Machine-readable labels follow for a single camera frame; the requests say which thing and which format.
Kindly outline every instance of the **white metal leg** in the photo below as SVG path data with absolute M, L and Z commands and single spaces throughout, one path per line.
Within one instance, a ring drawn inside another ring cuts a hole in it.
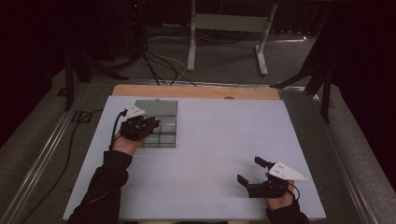
M 265 25 L 264 25 L 264 30 L 262 32 L 262 42 L 260 42 L 260 45 L 256 46 L 257 62 L 259 63 L 260 74 L 262 76 L 268 75 L 267 63 L 265 62 L 263 50 L 264 50 L 265 43 L 268 39 L 268 35 L 270 33 L 270 29 L 271 29 L 275 11 L 276 11 L 276 5 L 273 5 L 271 7 L 270 14 L 268 15 L 267 23 L 265 23 Z
M 272 5 L 268 18 L 240 17 L 227 15 L 196 14 L 195 0 L 191 0 L 191 40 L 187 71 L 194 71 L 195 66 L 195 29 L 233 30 L 243 32 L 262 32 L 262 41 L 256 46 L 255 52 L 259 63 L 260 74 L 268 75 L 263 50 L 270 33 L 271 24 L 276 11 L 276 5 Z

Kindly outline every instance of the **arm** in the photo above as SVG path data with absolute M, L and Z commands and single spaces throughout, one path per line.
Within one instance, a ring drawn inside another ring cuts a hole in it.
M 128 180 L 126 169 L 141 142 L 124 137 L 119 137 L 114 142 L 113 150 L 105 152 L 103 165 L 96 169 L 87 193 L 67 223 L 119 222 L 120 188 Z
M 293 186 L 289 185 L 288 190 L 293 192 Z M 279 199 L 265 199 L 267 202 L 266 213 L 272 224 L 309 224 L 308 217 L 300 211 L 298 201 L 294 195 L 286 192 Z

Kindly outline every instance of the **metal stand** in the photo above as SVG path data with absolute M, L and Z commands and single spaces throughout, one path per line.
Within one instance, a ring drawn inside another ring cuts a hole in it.
M 271 88 L 283 89 L 290 84 L 303 79 L 304 77 L 311 76 L 308 84 L 306 85 L 304 91 L 307 94 L 317 94 L 320 87 L 323 85 L 323 96 L 320 107 L 320 114 L 323 119 L 330 123 L 329 120 L 329 103 L 330 103 L 330 90 L 332 84 L 332 70 L 335 64 L 330 65 L 315 65 L 308 69 L 300 71 L 300 73 L 294 77 L 291 77 L 281 83 L 270 85 Z
M 191 40 L 187 71 L 192 72 L 195 64 L 195 29 L 228 30 L 262 33 L 262 41 L 256 46 L 255 52 L 259 62 L 260 74 L 268 75 L 263 49 L 268 38 L 277 4 L 272 4 L 267 18 L 242 17 L 229 15 L 200 14 L 195 12 L 195 0 L 191 0 Z
M 68 47 L 65 60 L 65 75 L 66 75 L 66 106 L 64 111 L 68 111 L 74 102 L 74 71 L 81 82 L 90 82 L 92 75 L 88 68 L 88 64 L 93 66 L 106 75 L 119 80 L 127 80 L 128 77 L 123 77 L 105 66 L 101 65 L 89 55 L 79 51 L 76 48 Z

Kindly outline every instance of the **white table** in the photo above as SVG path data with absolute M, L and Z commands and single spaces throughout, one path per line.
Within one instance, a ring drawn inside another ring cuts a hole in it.
M 110 96 L 64 213 L 79 205 L 107 150 L 115 117 L 142 96 Z M 282 161 L 308 176 L 296 181 L 300 206 L 310 218 L 326 217 L 289 114 L 280 100 L 178 100 L 177 148 L 138 149 L 122 188 L 123 220 L 260 220 L 264 199 L 249 199 L 236 175 L 264 181 L 259 156 Z

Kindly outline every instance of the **black sleeve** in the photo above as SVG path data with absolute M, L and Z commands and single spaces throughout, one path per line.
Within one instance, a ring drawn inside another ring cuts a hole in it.
M 87 193 L 67 223 L 119 223 L 120 188 L 128 180 L 126 168 L 131 161 L 128 154 L 106 151 L 103 166 L 96 169 Z
M 297 200 L 293 204 L 276 210 L 266 209 L 272 224 L 309 224 L 308 217 L 300 211 Z

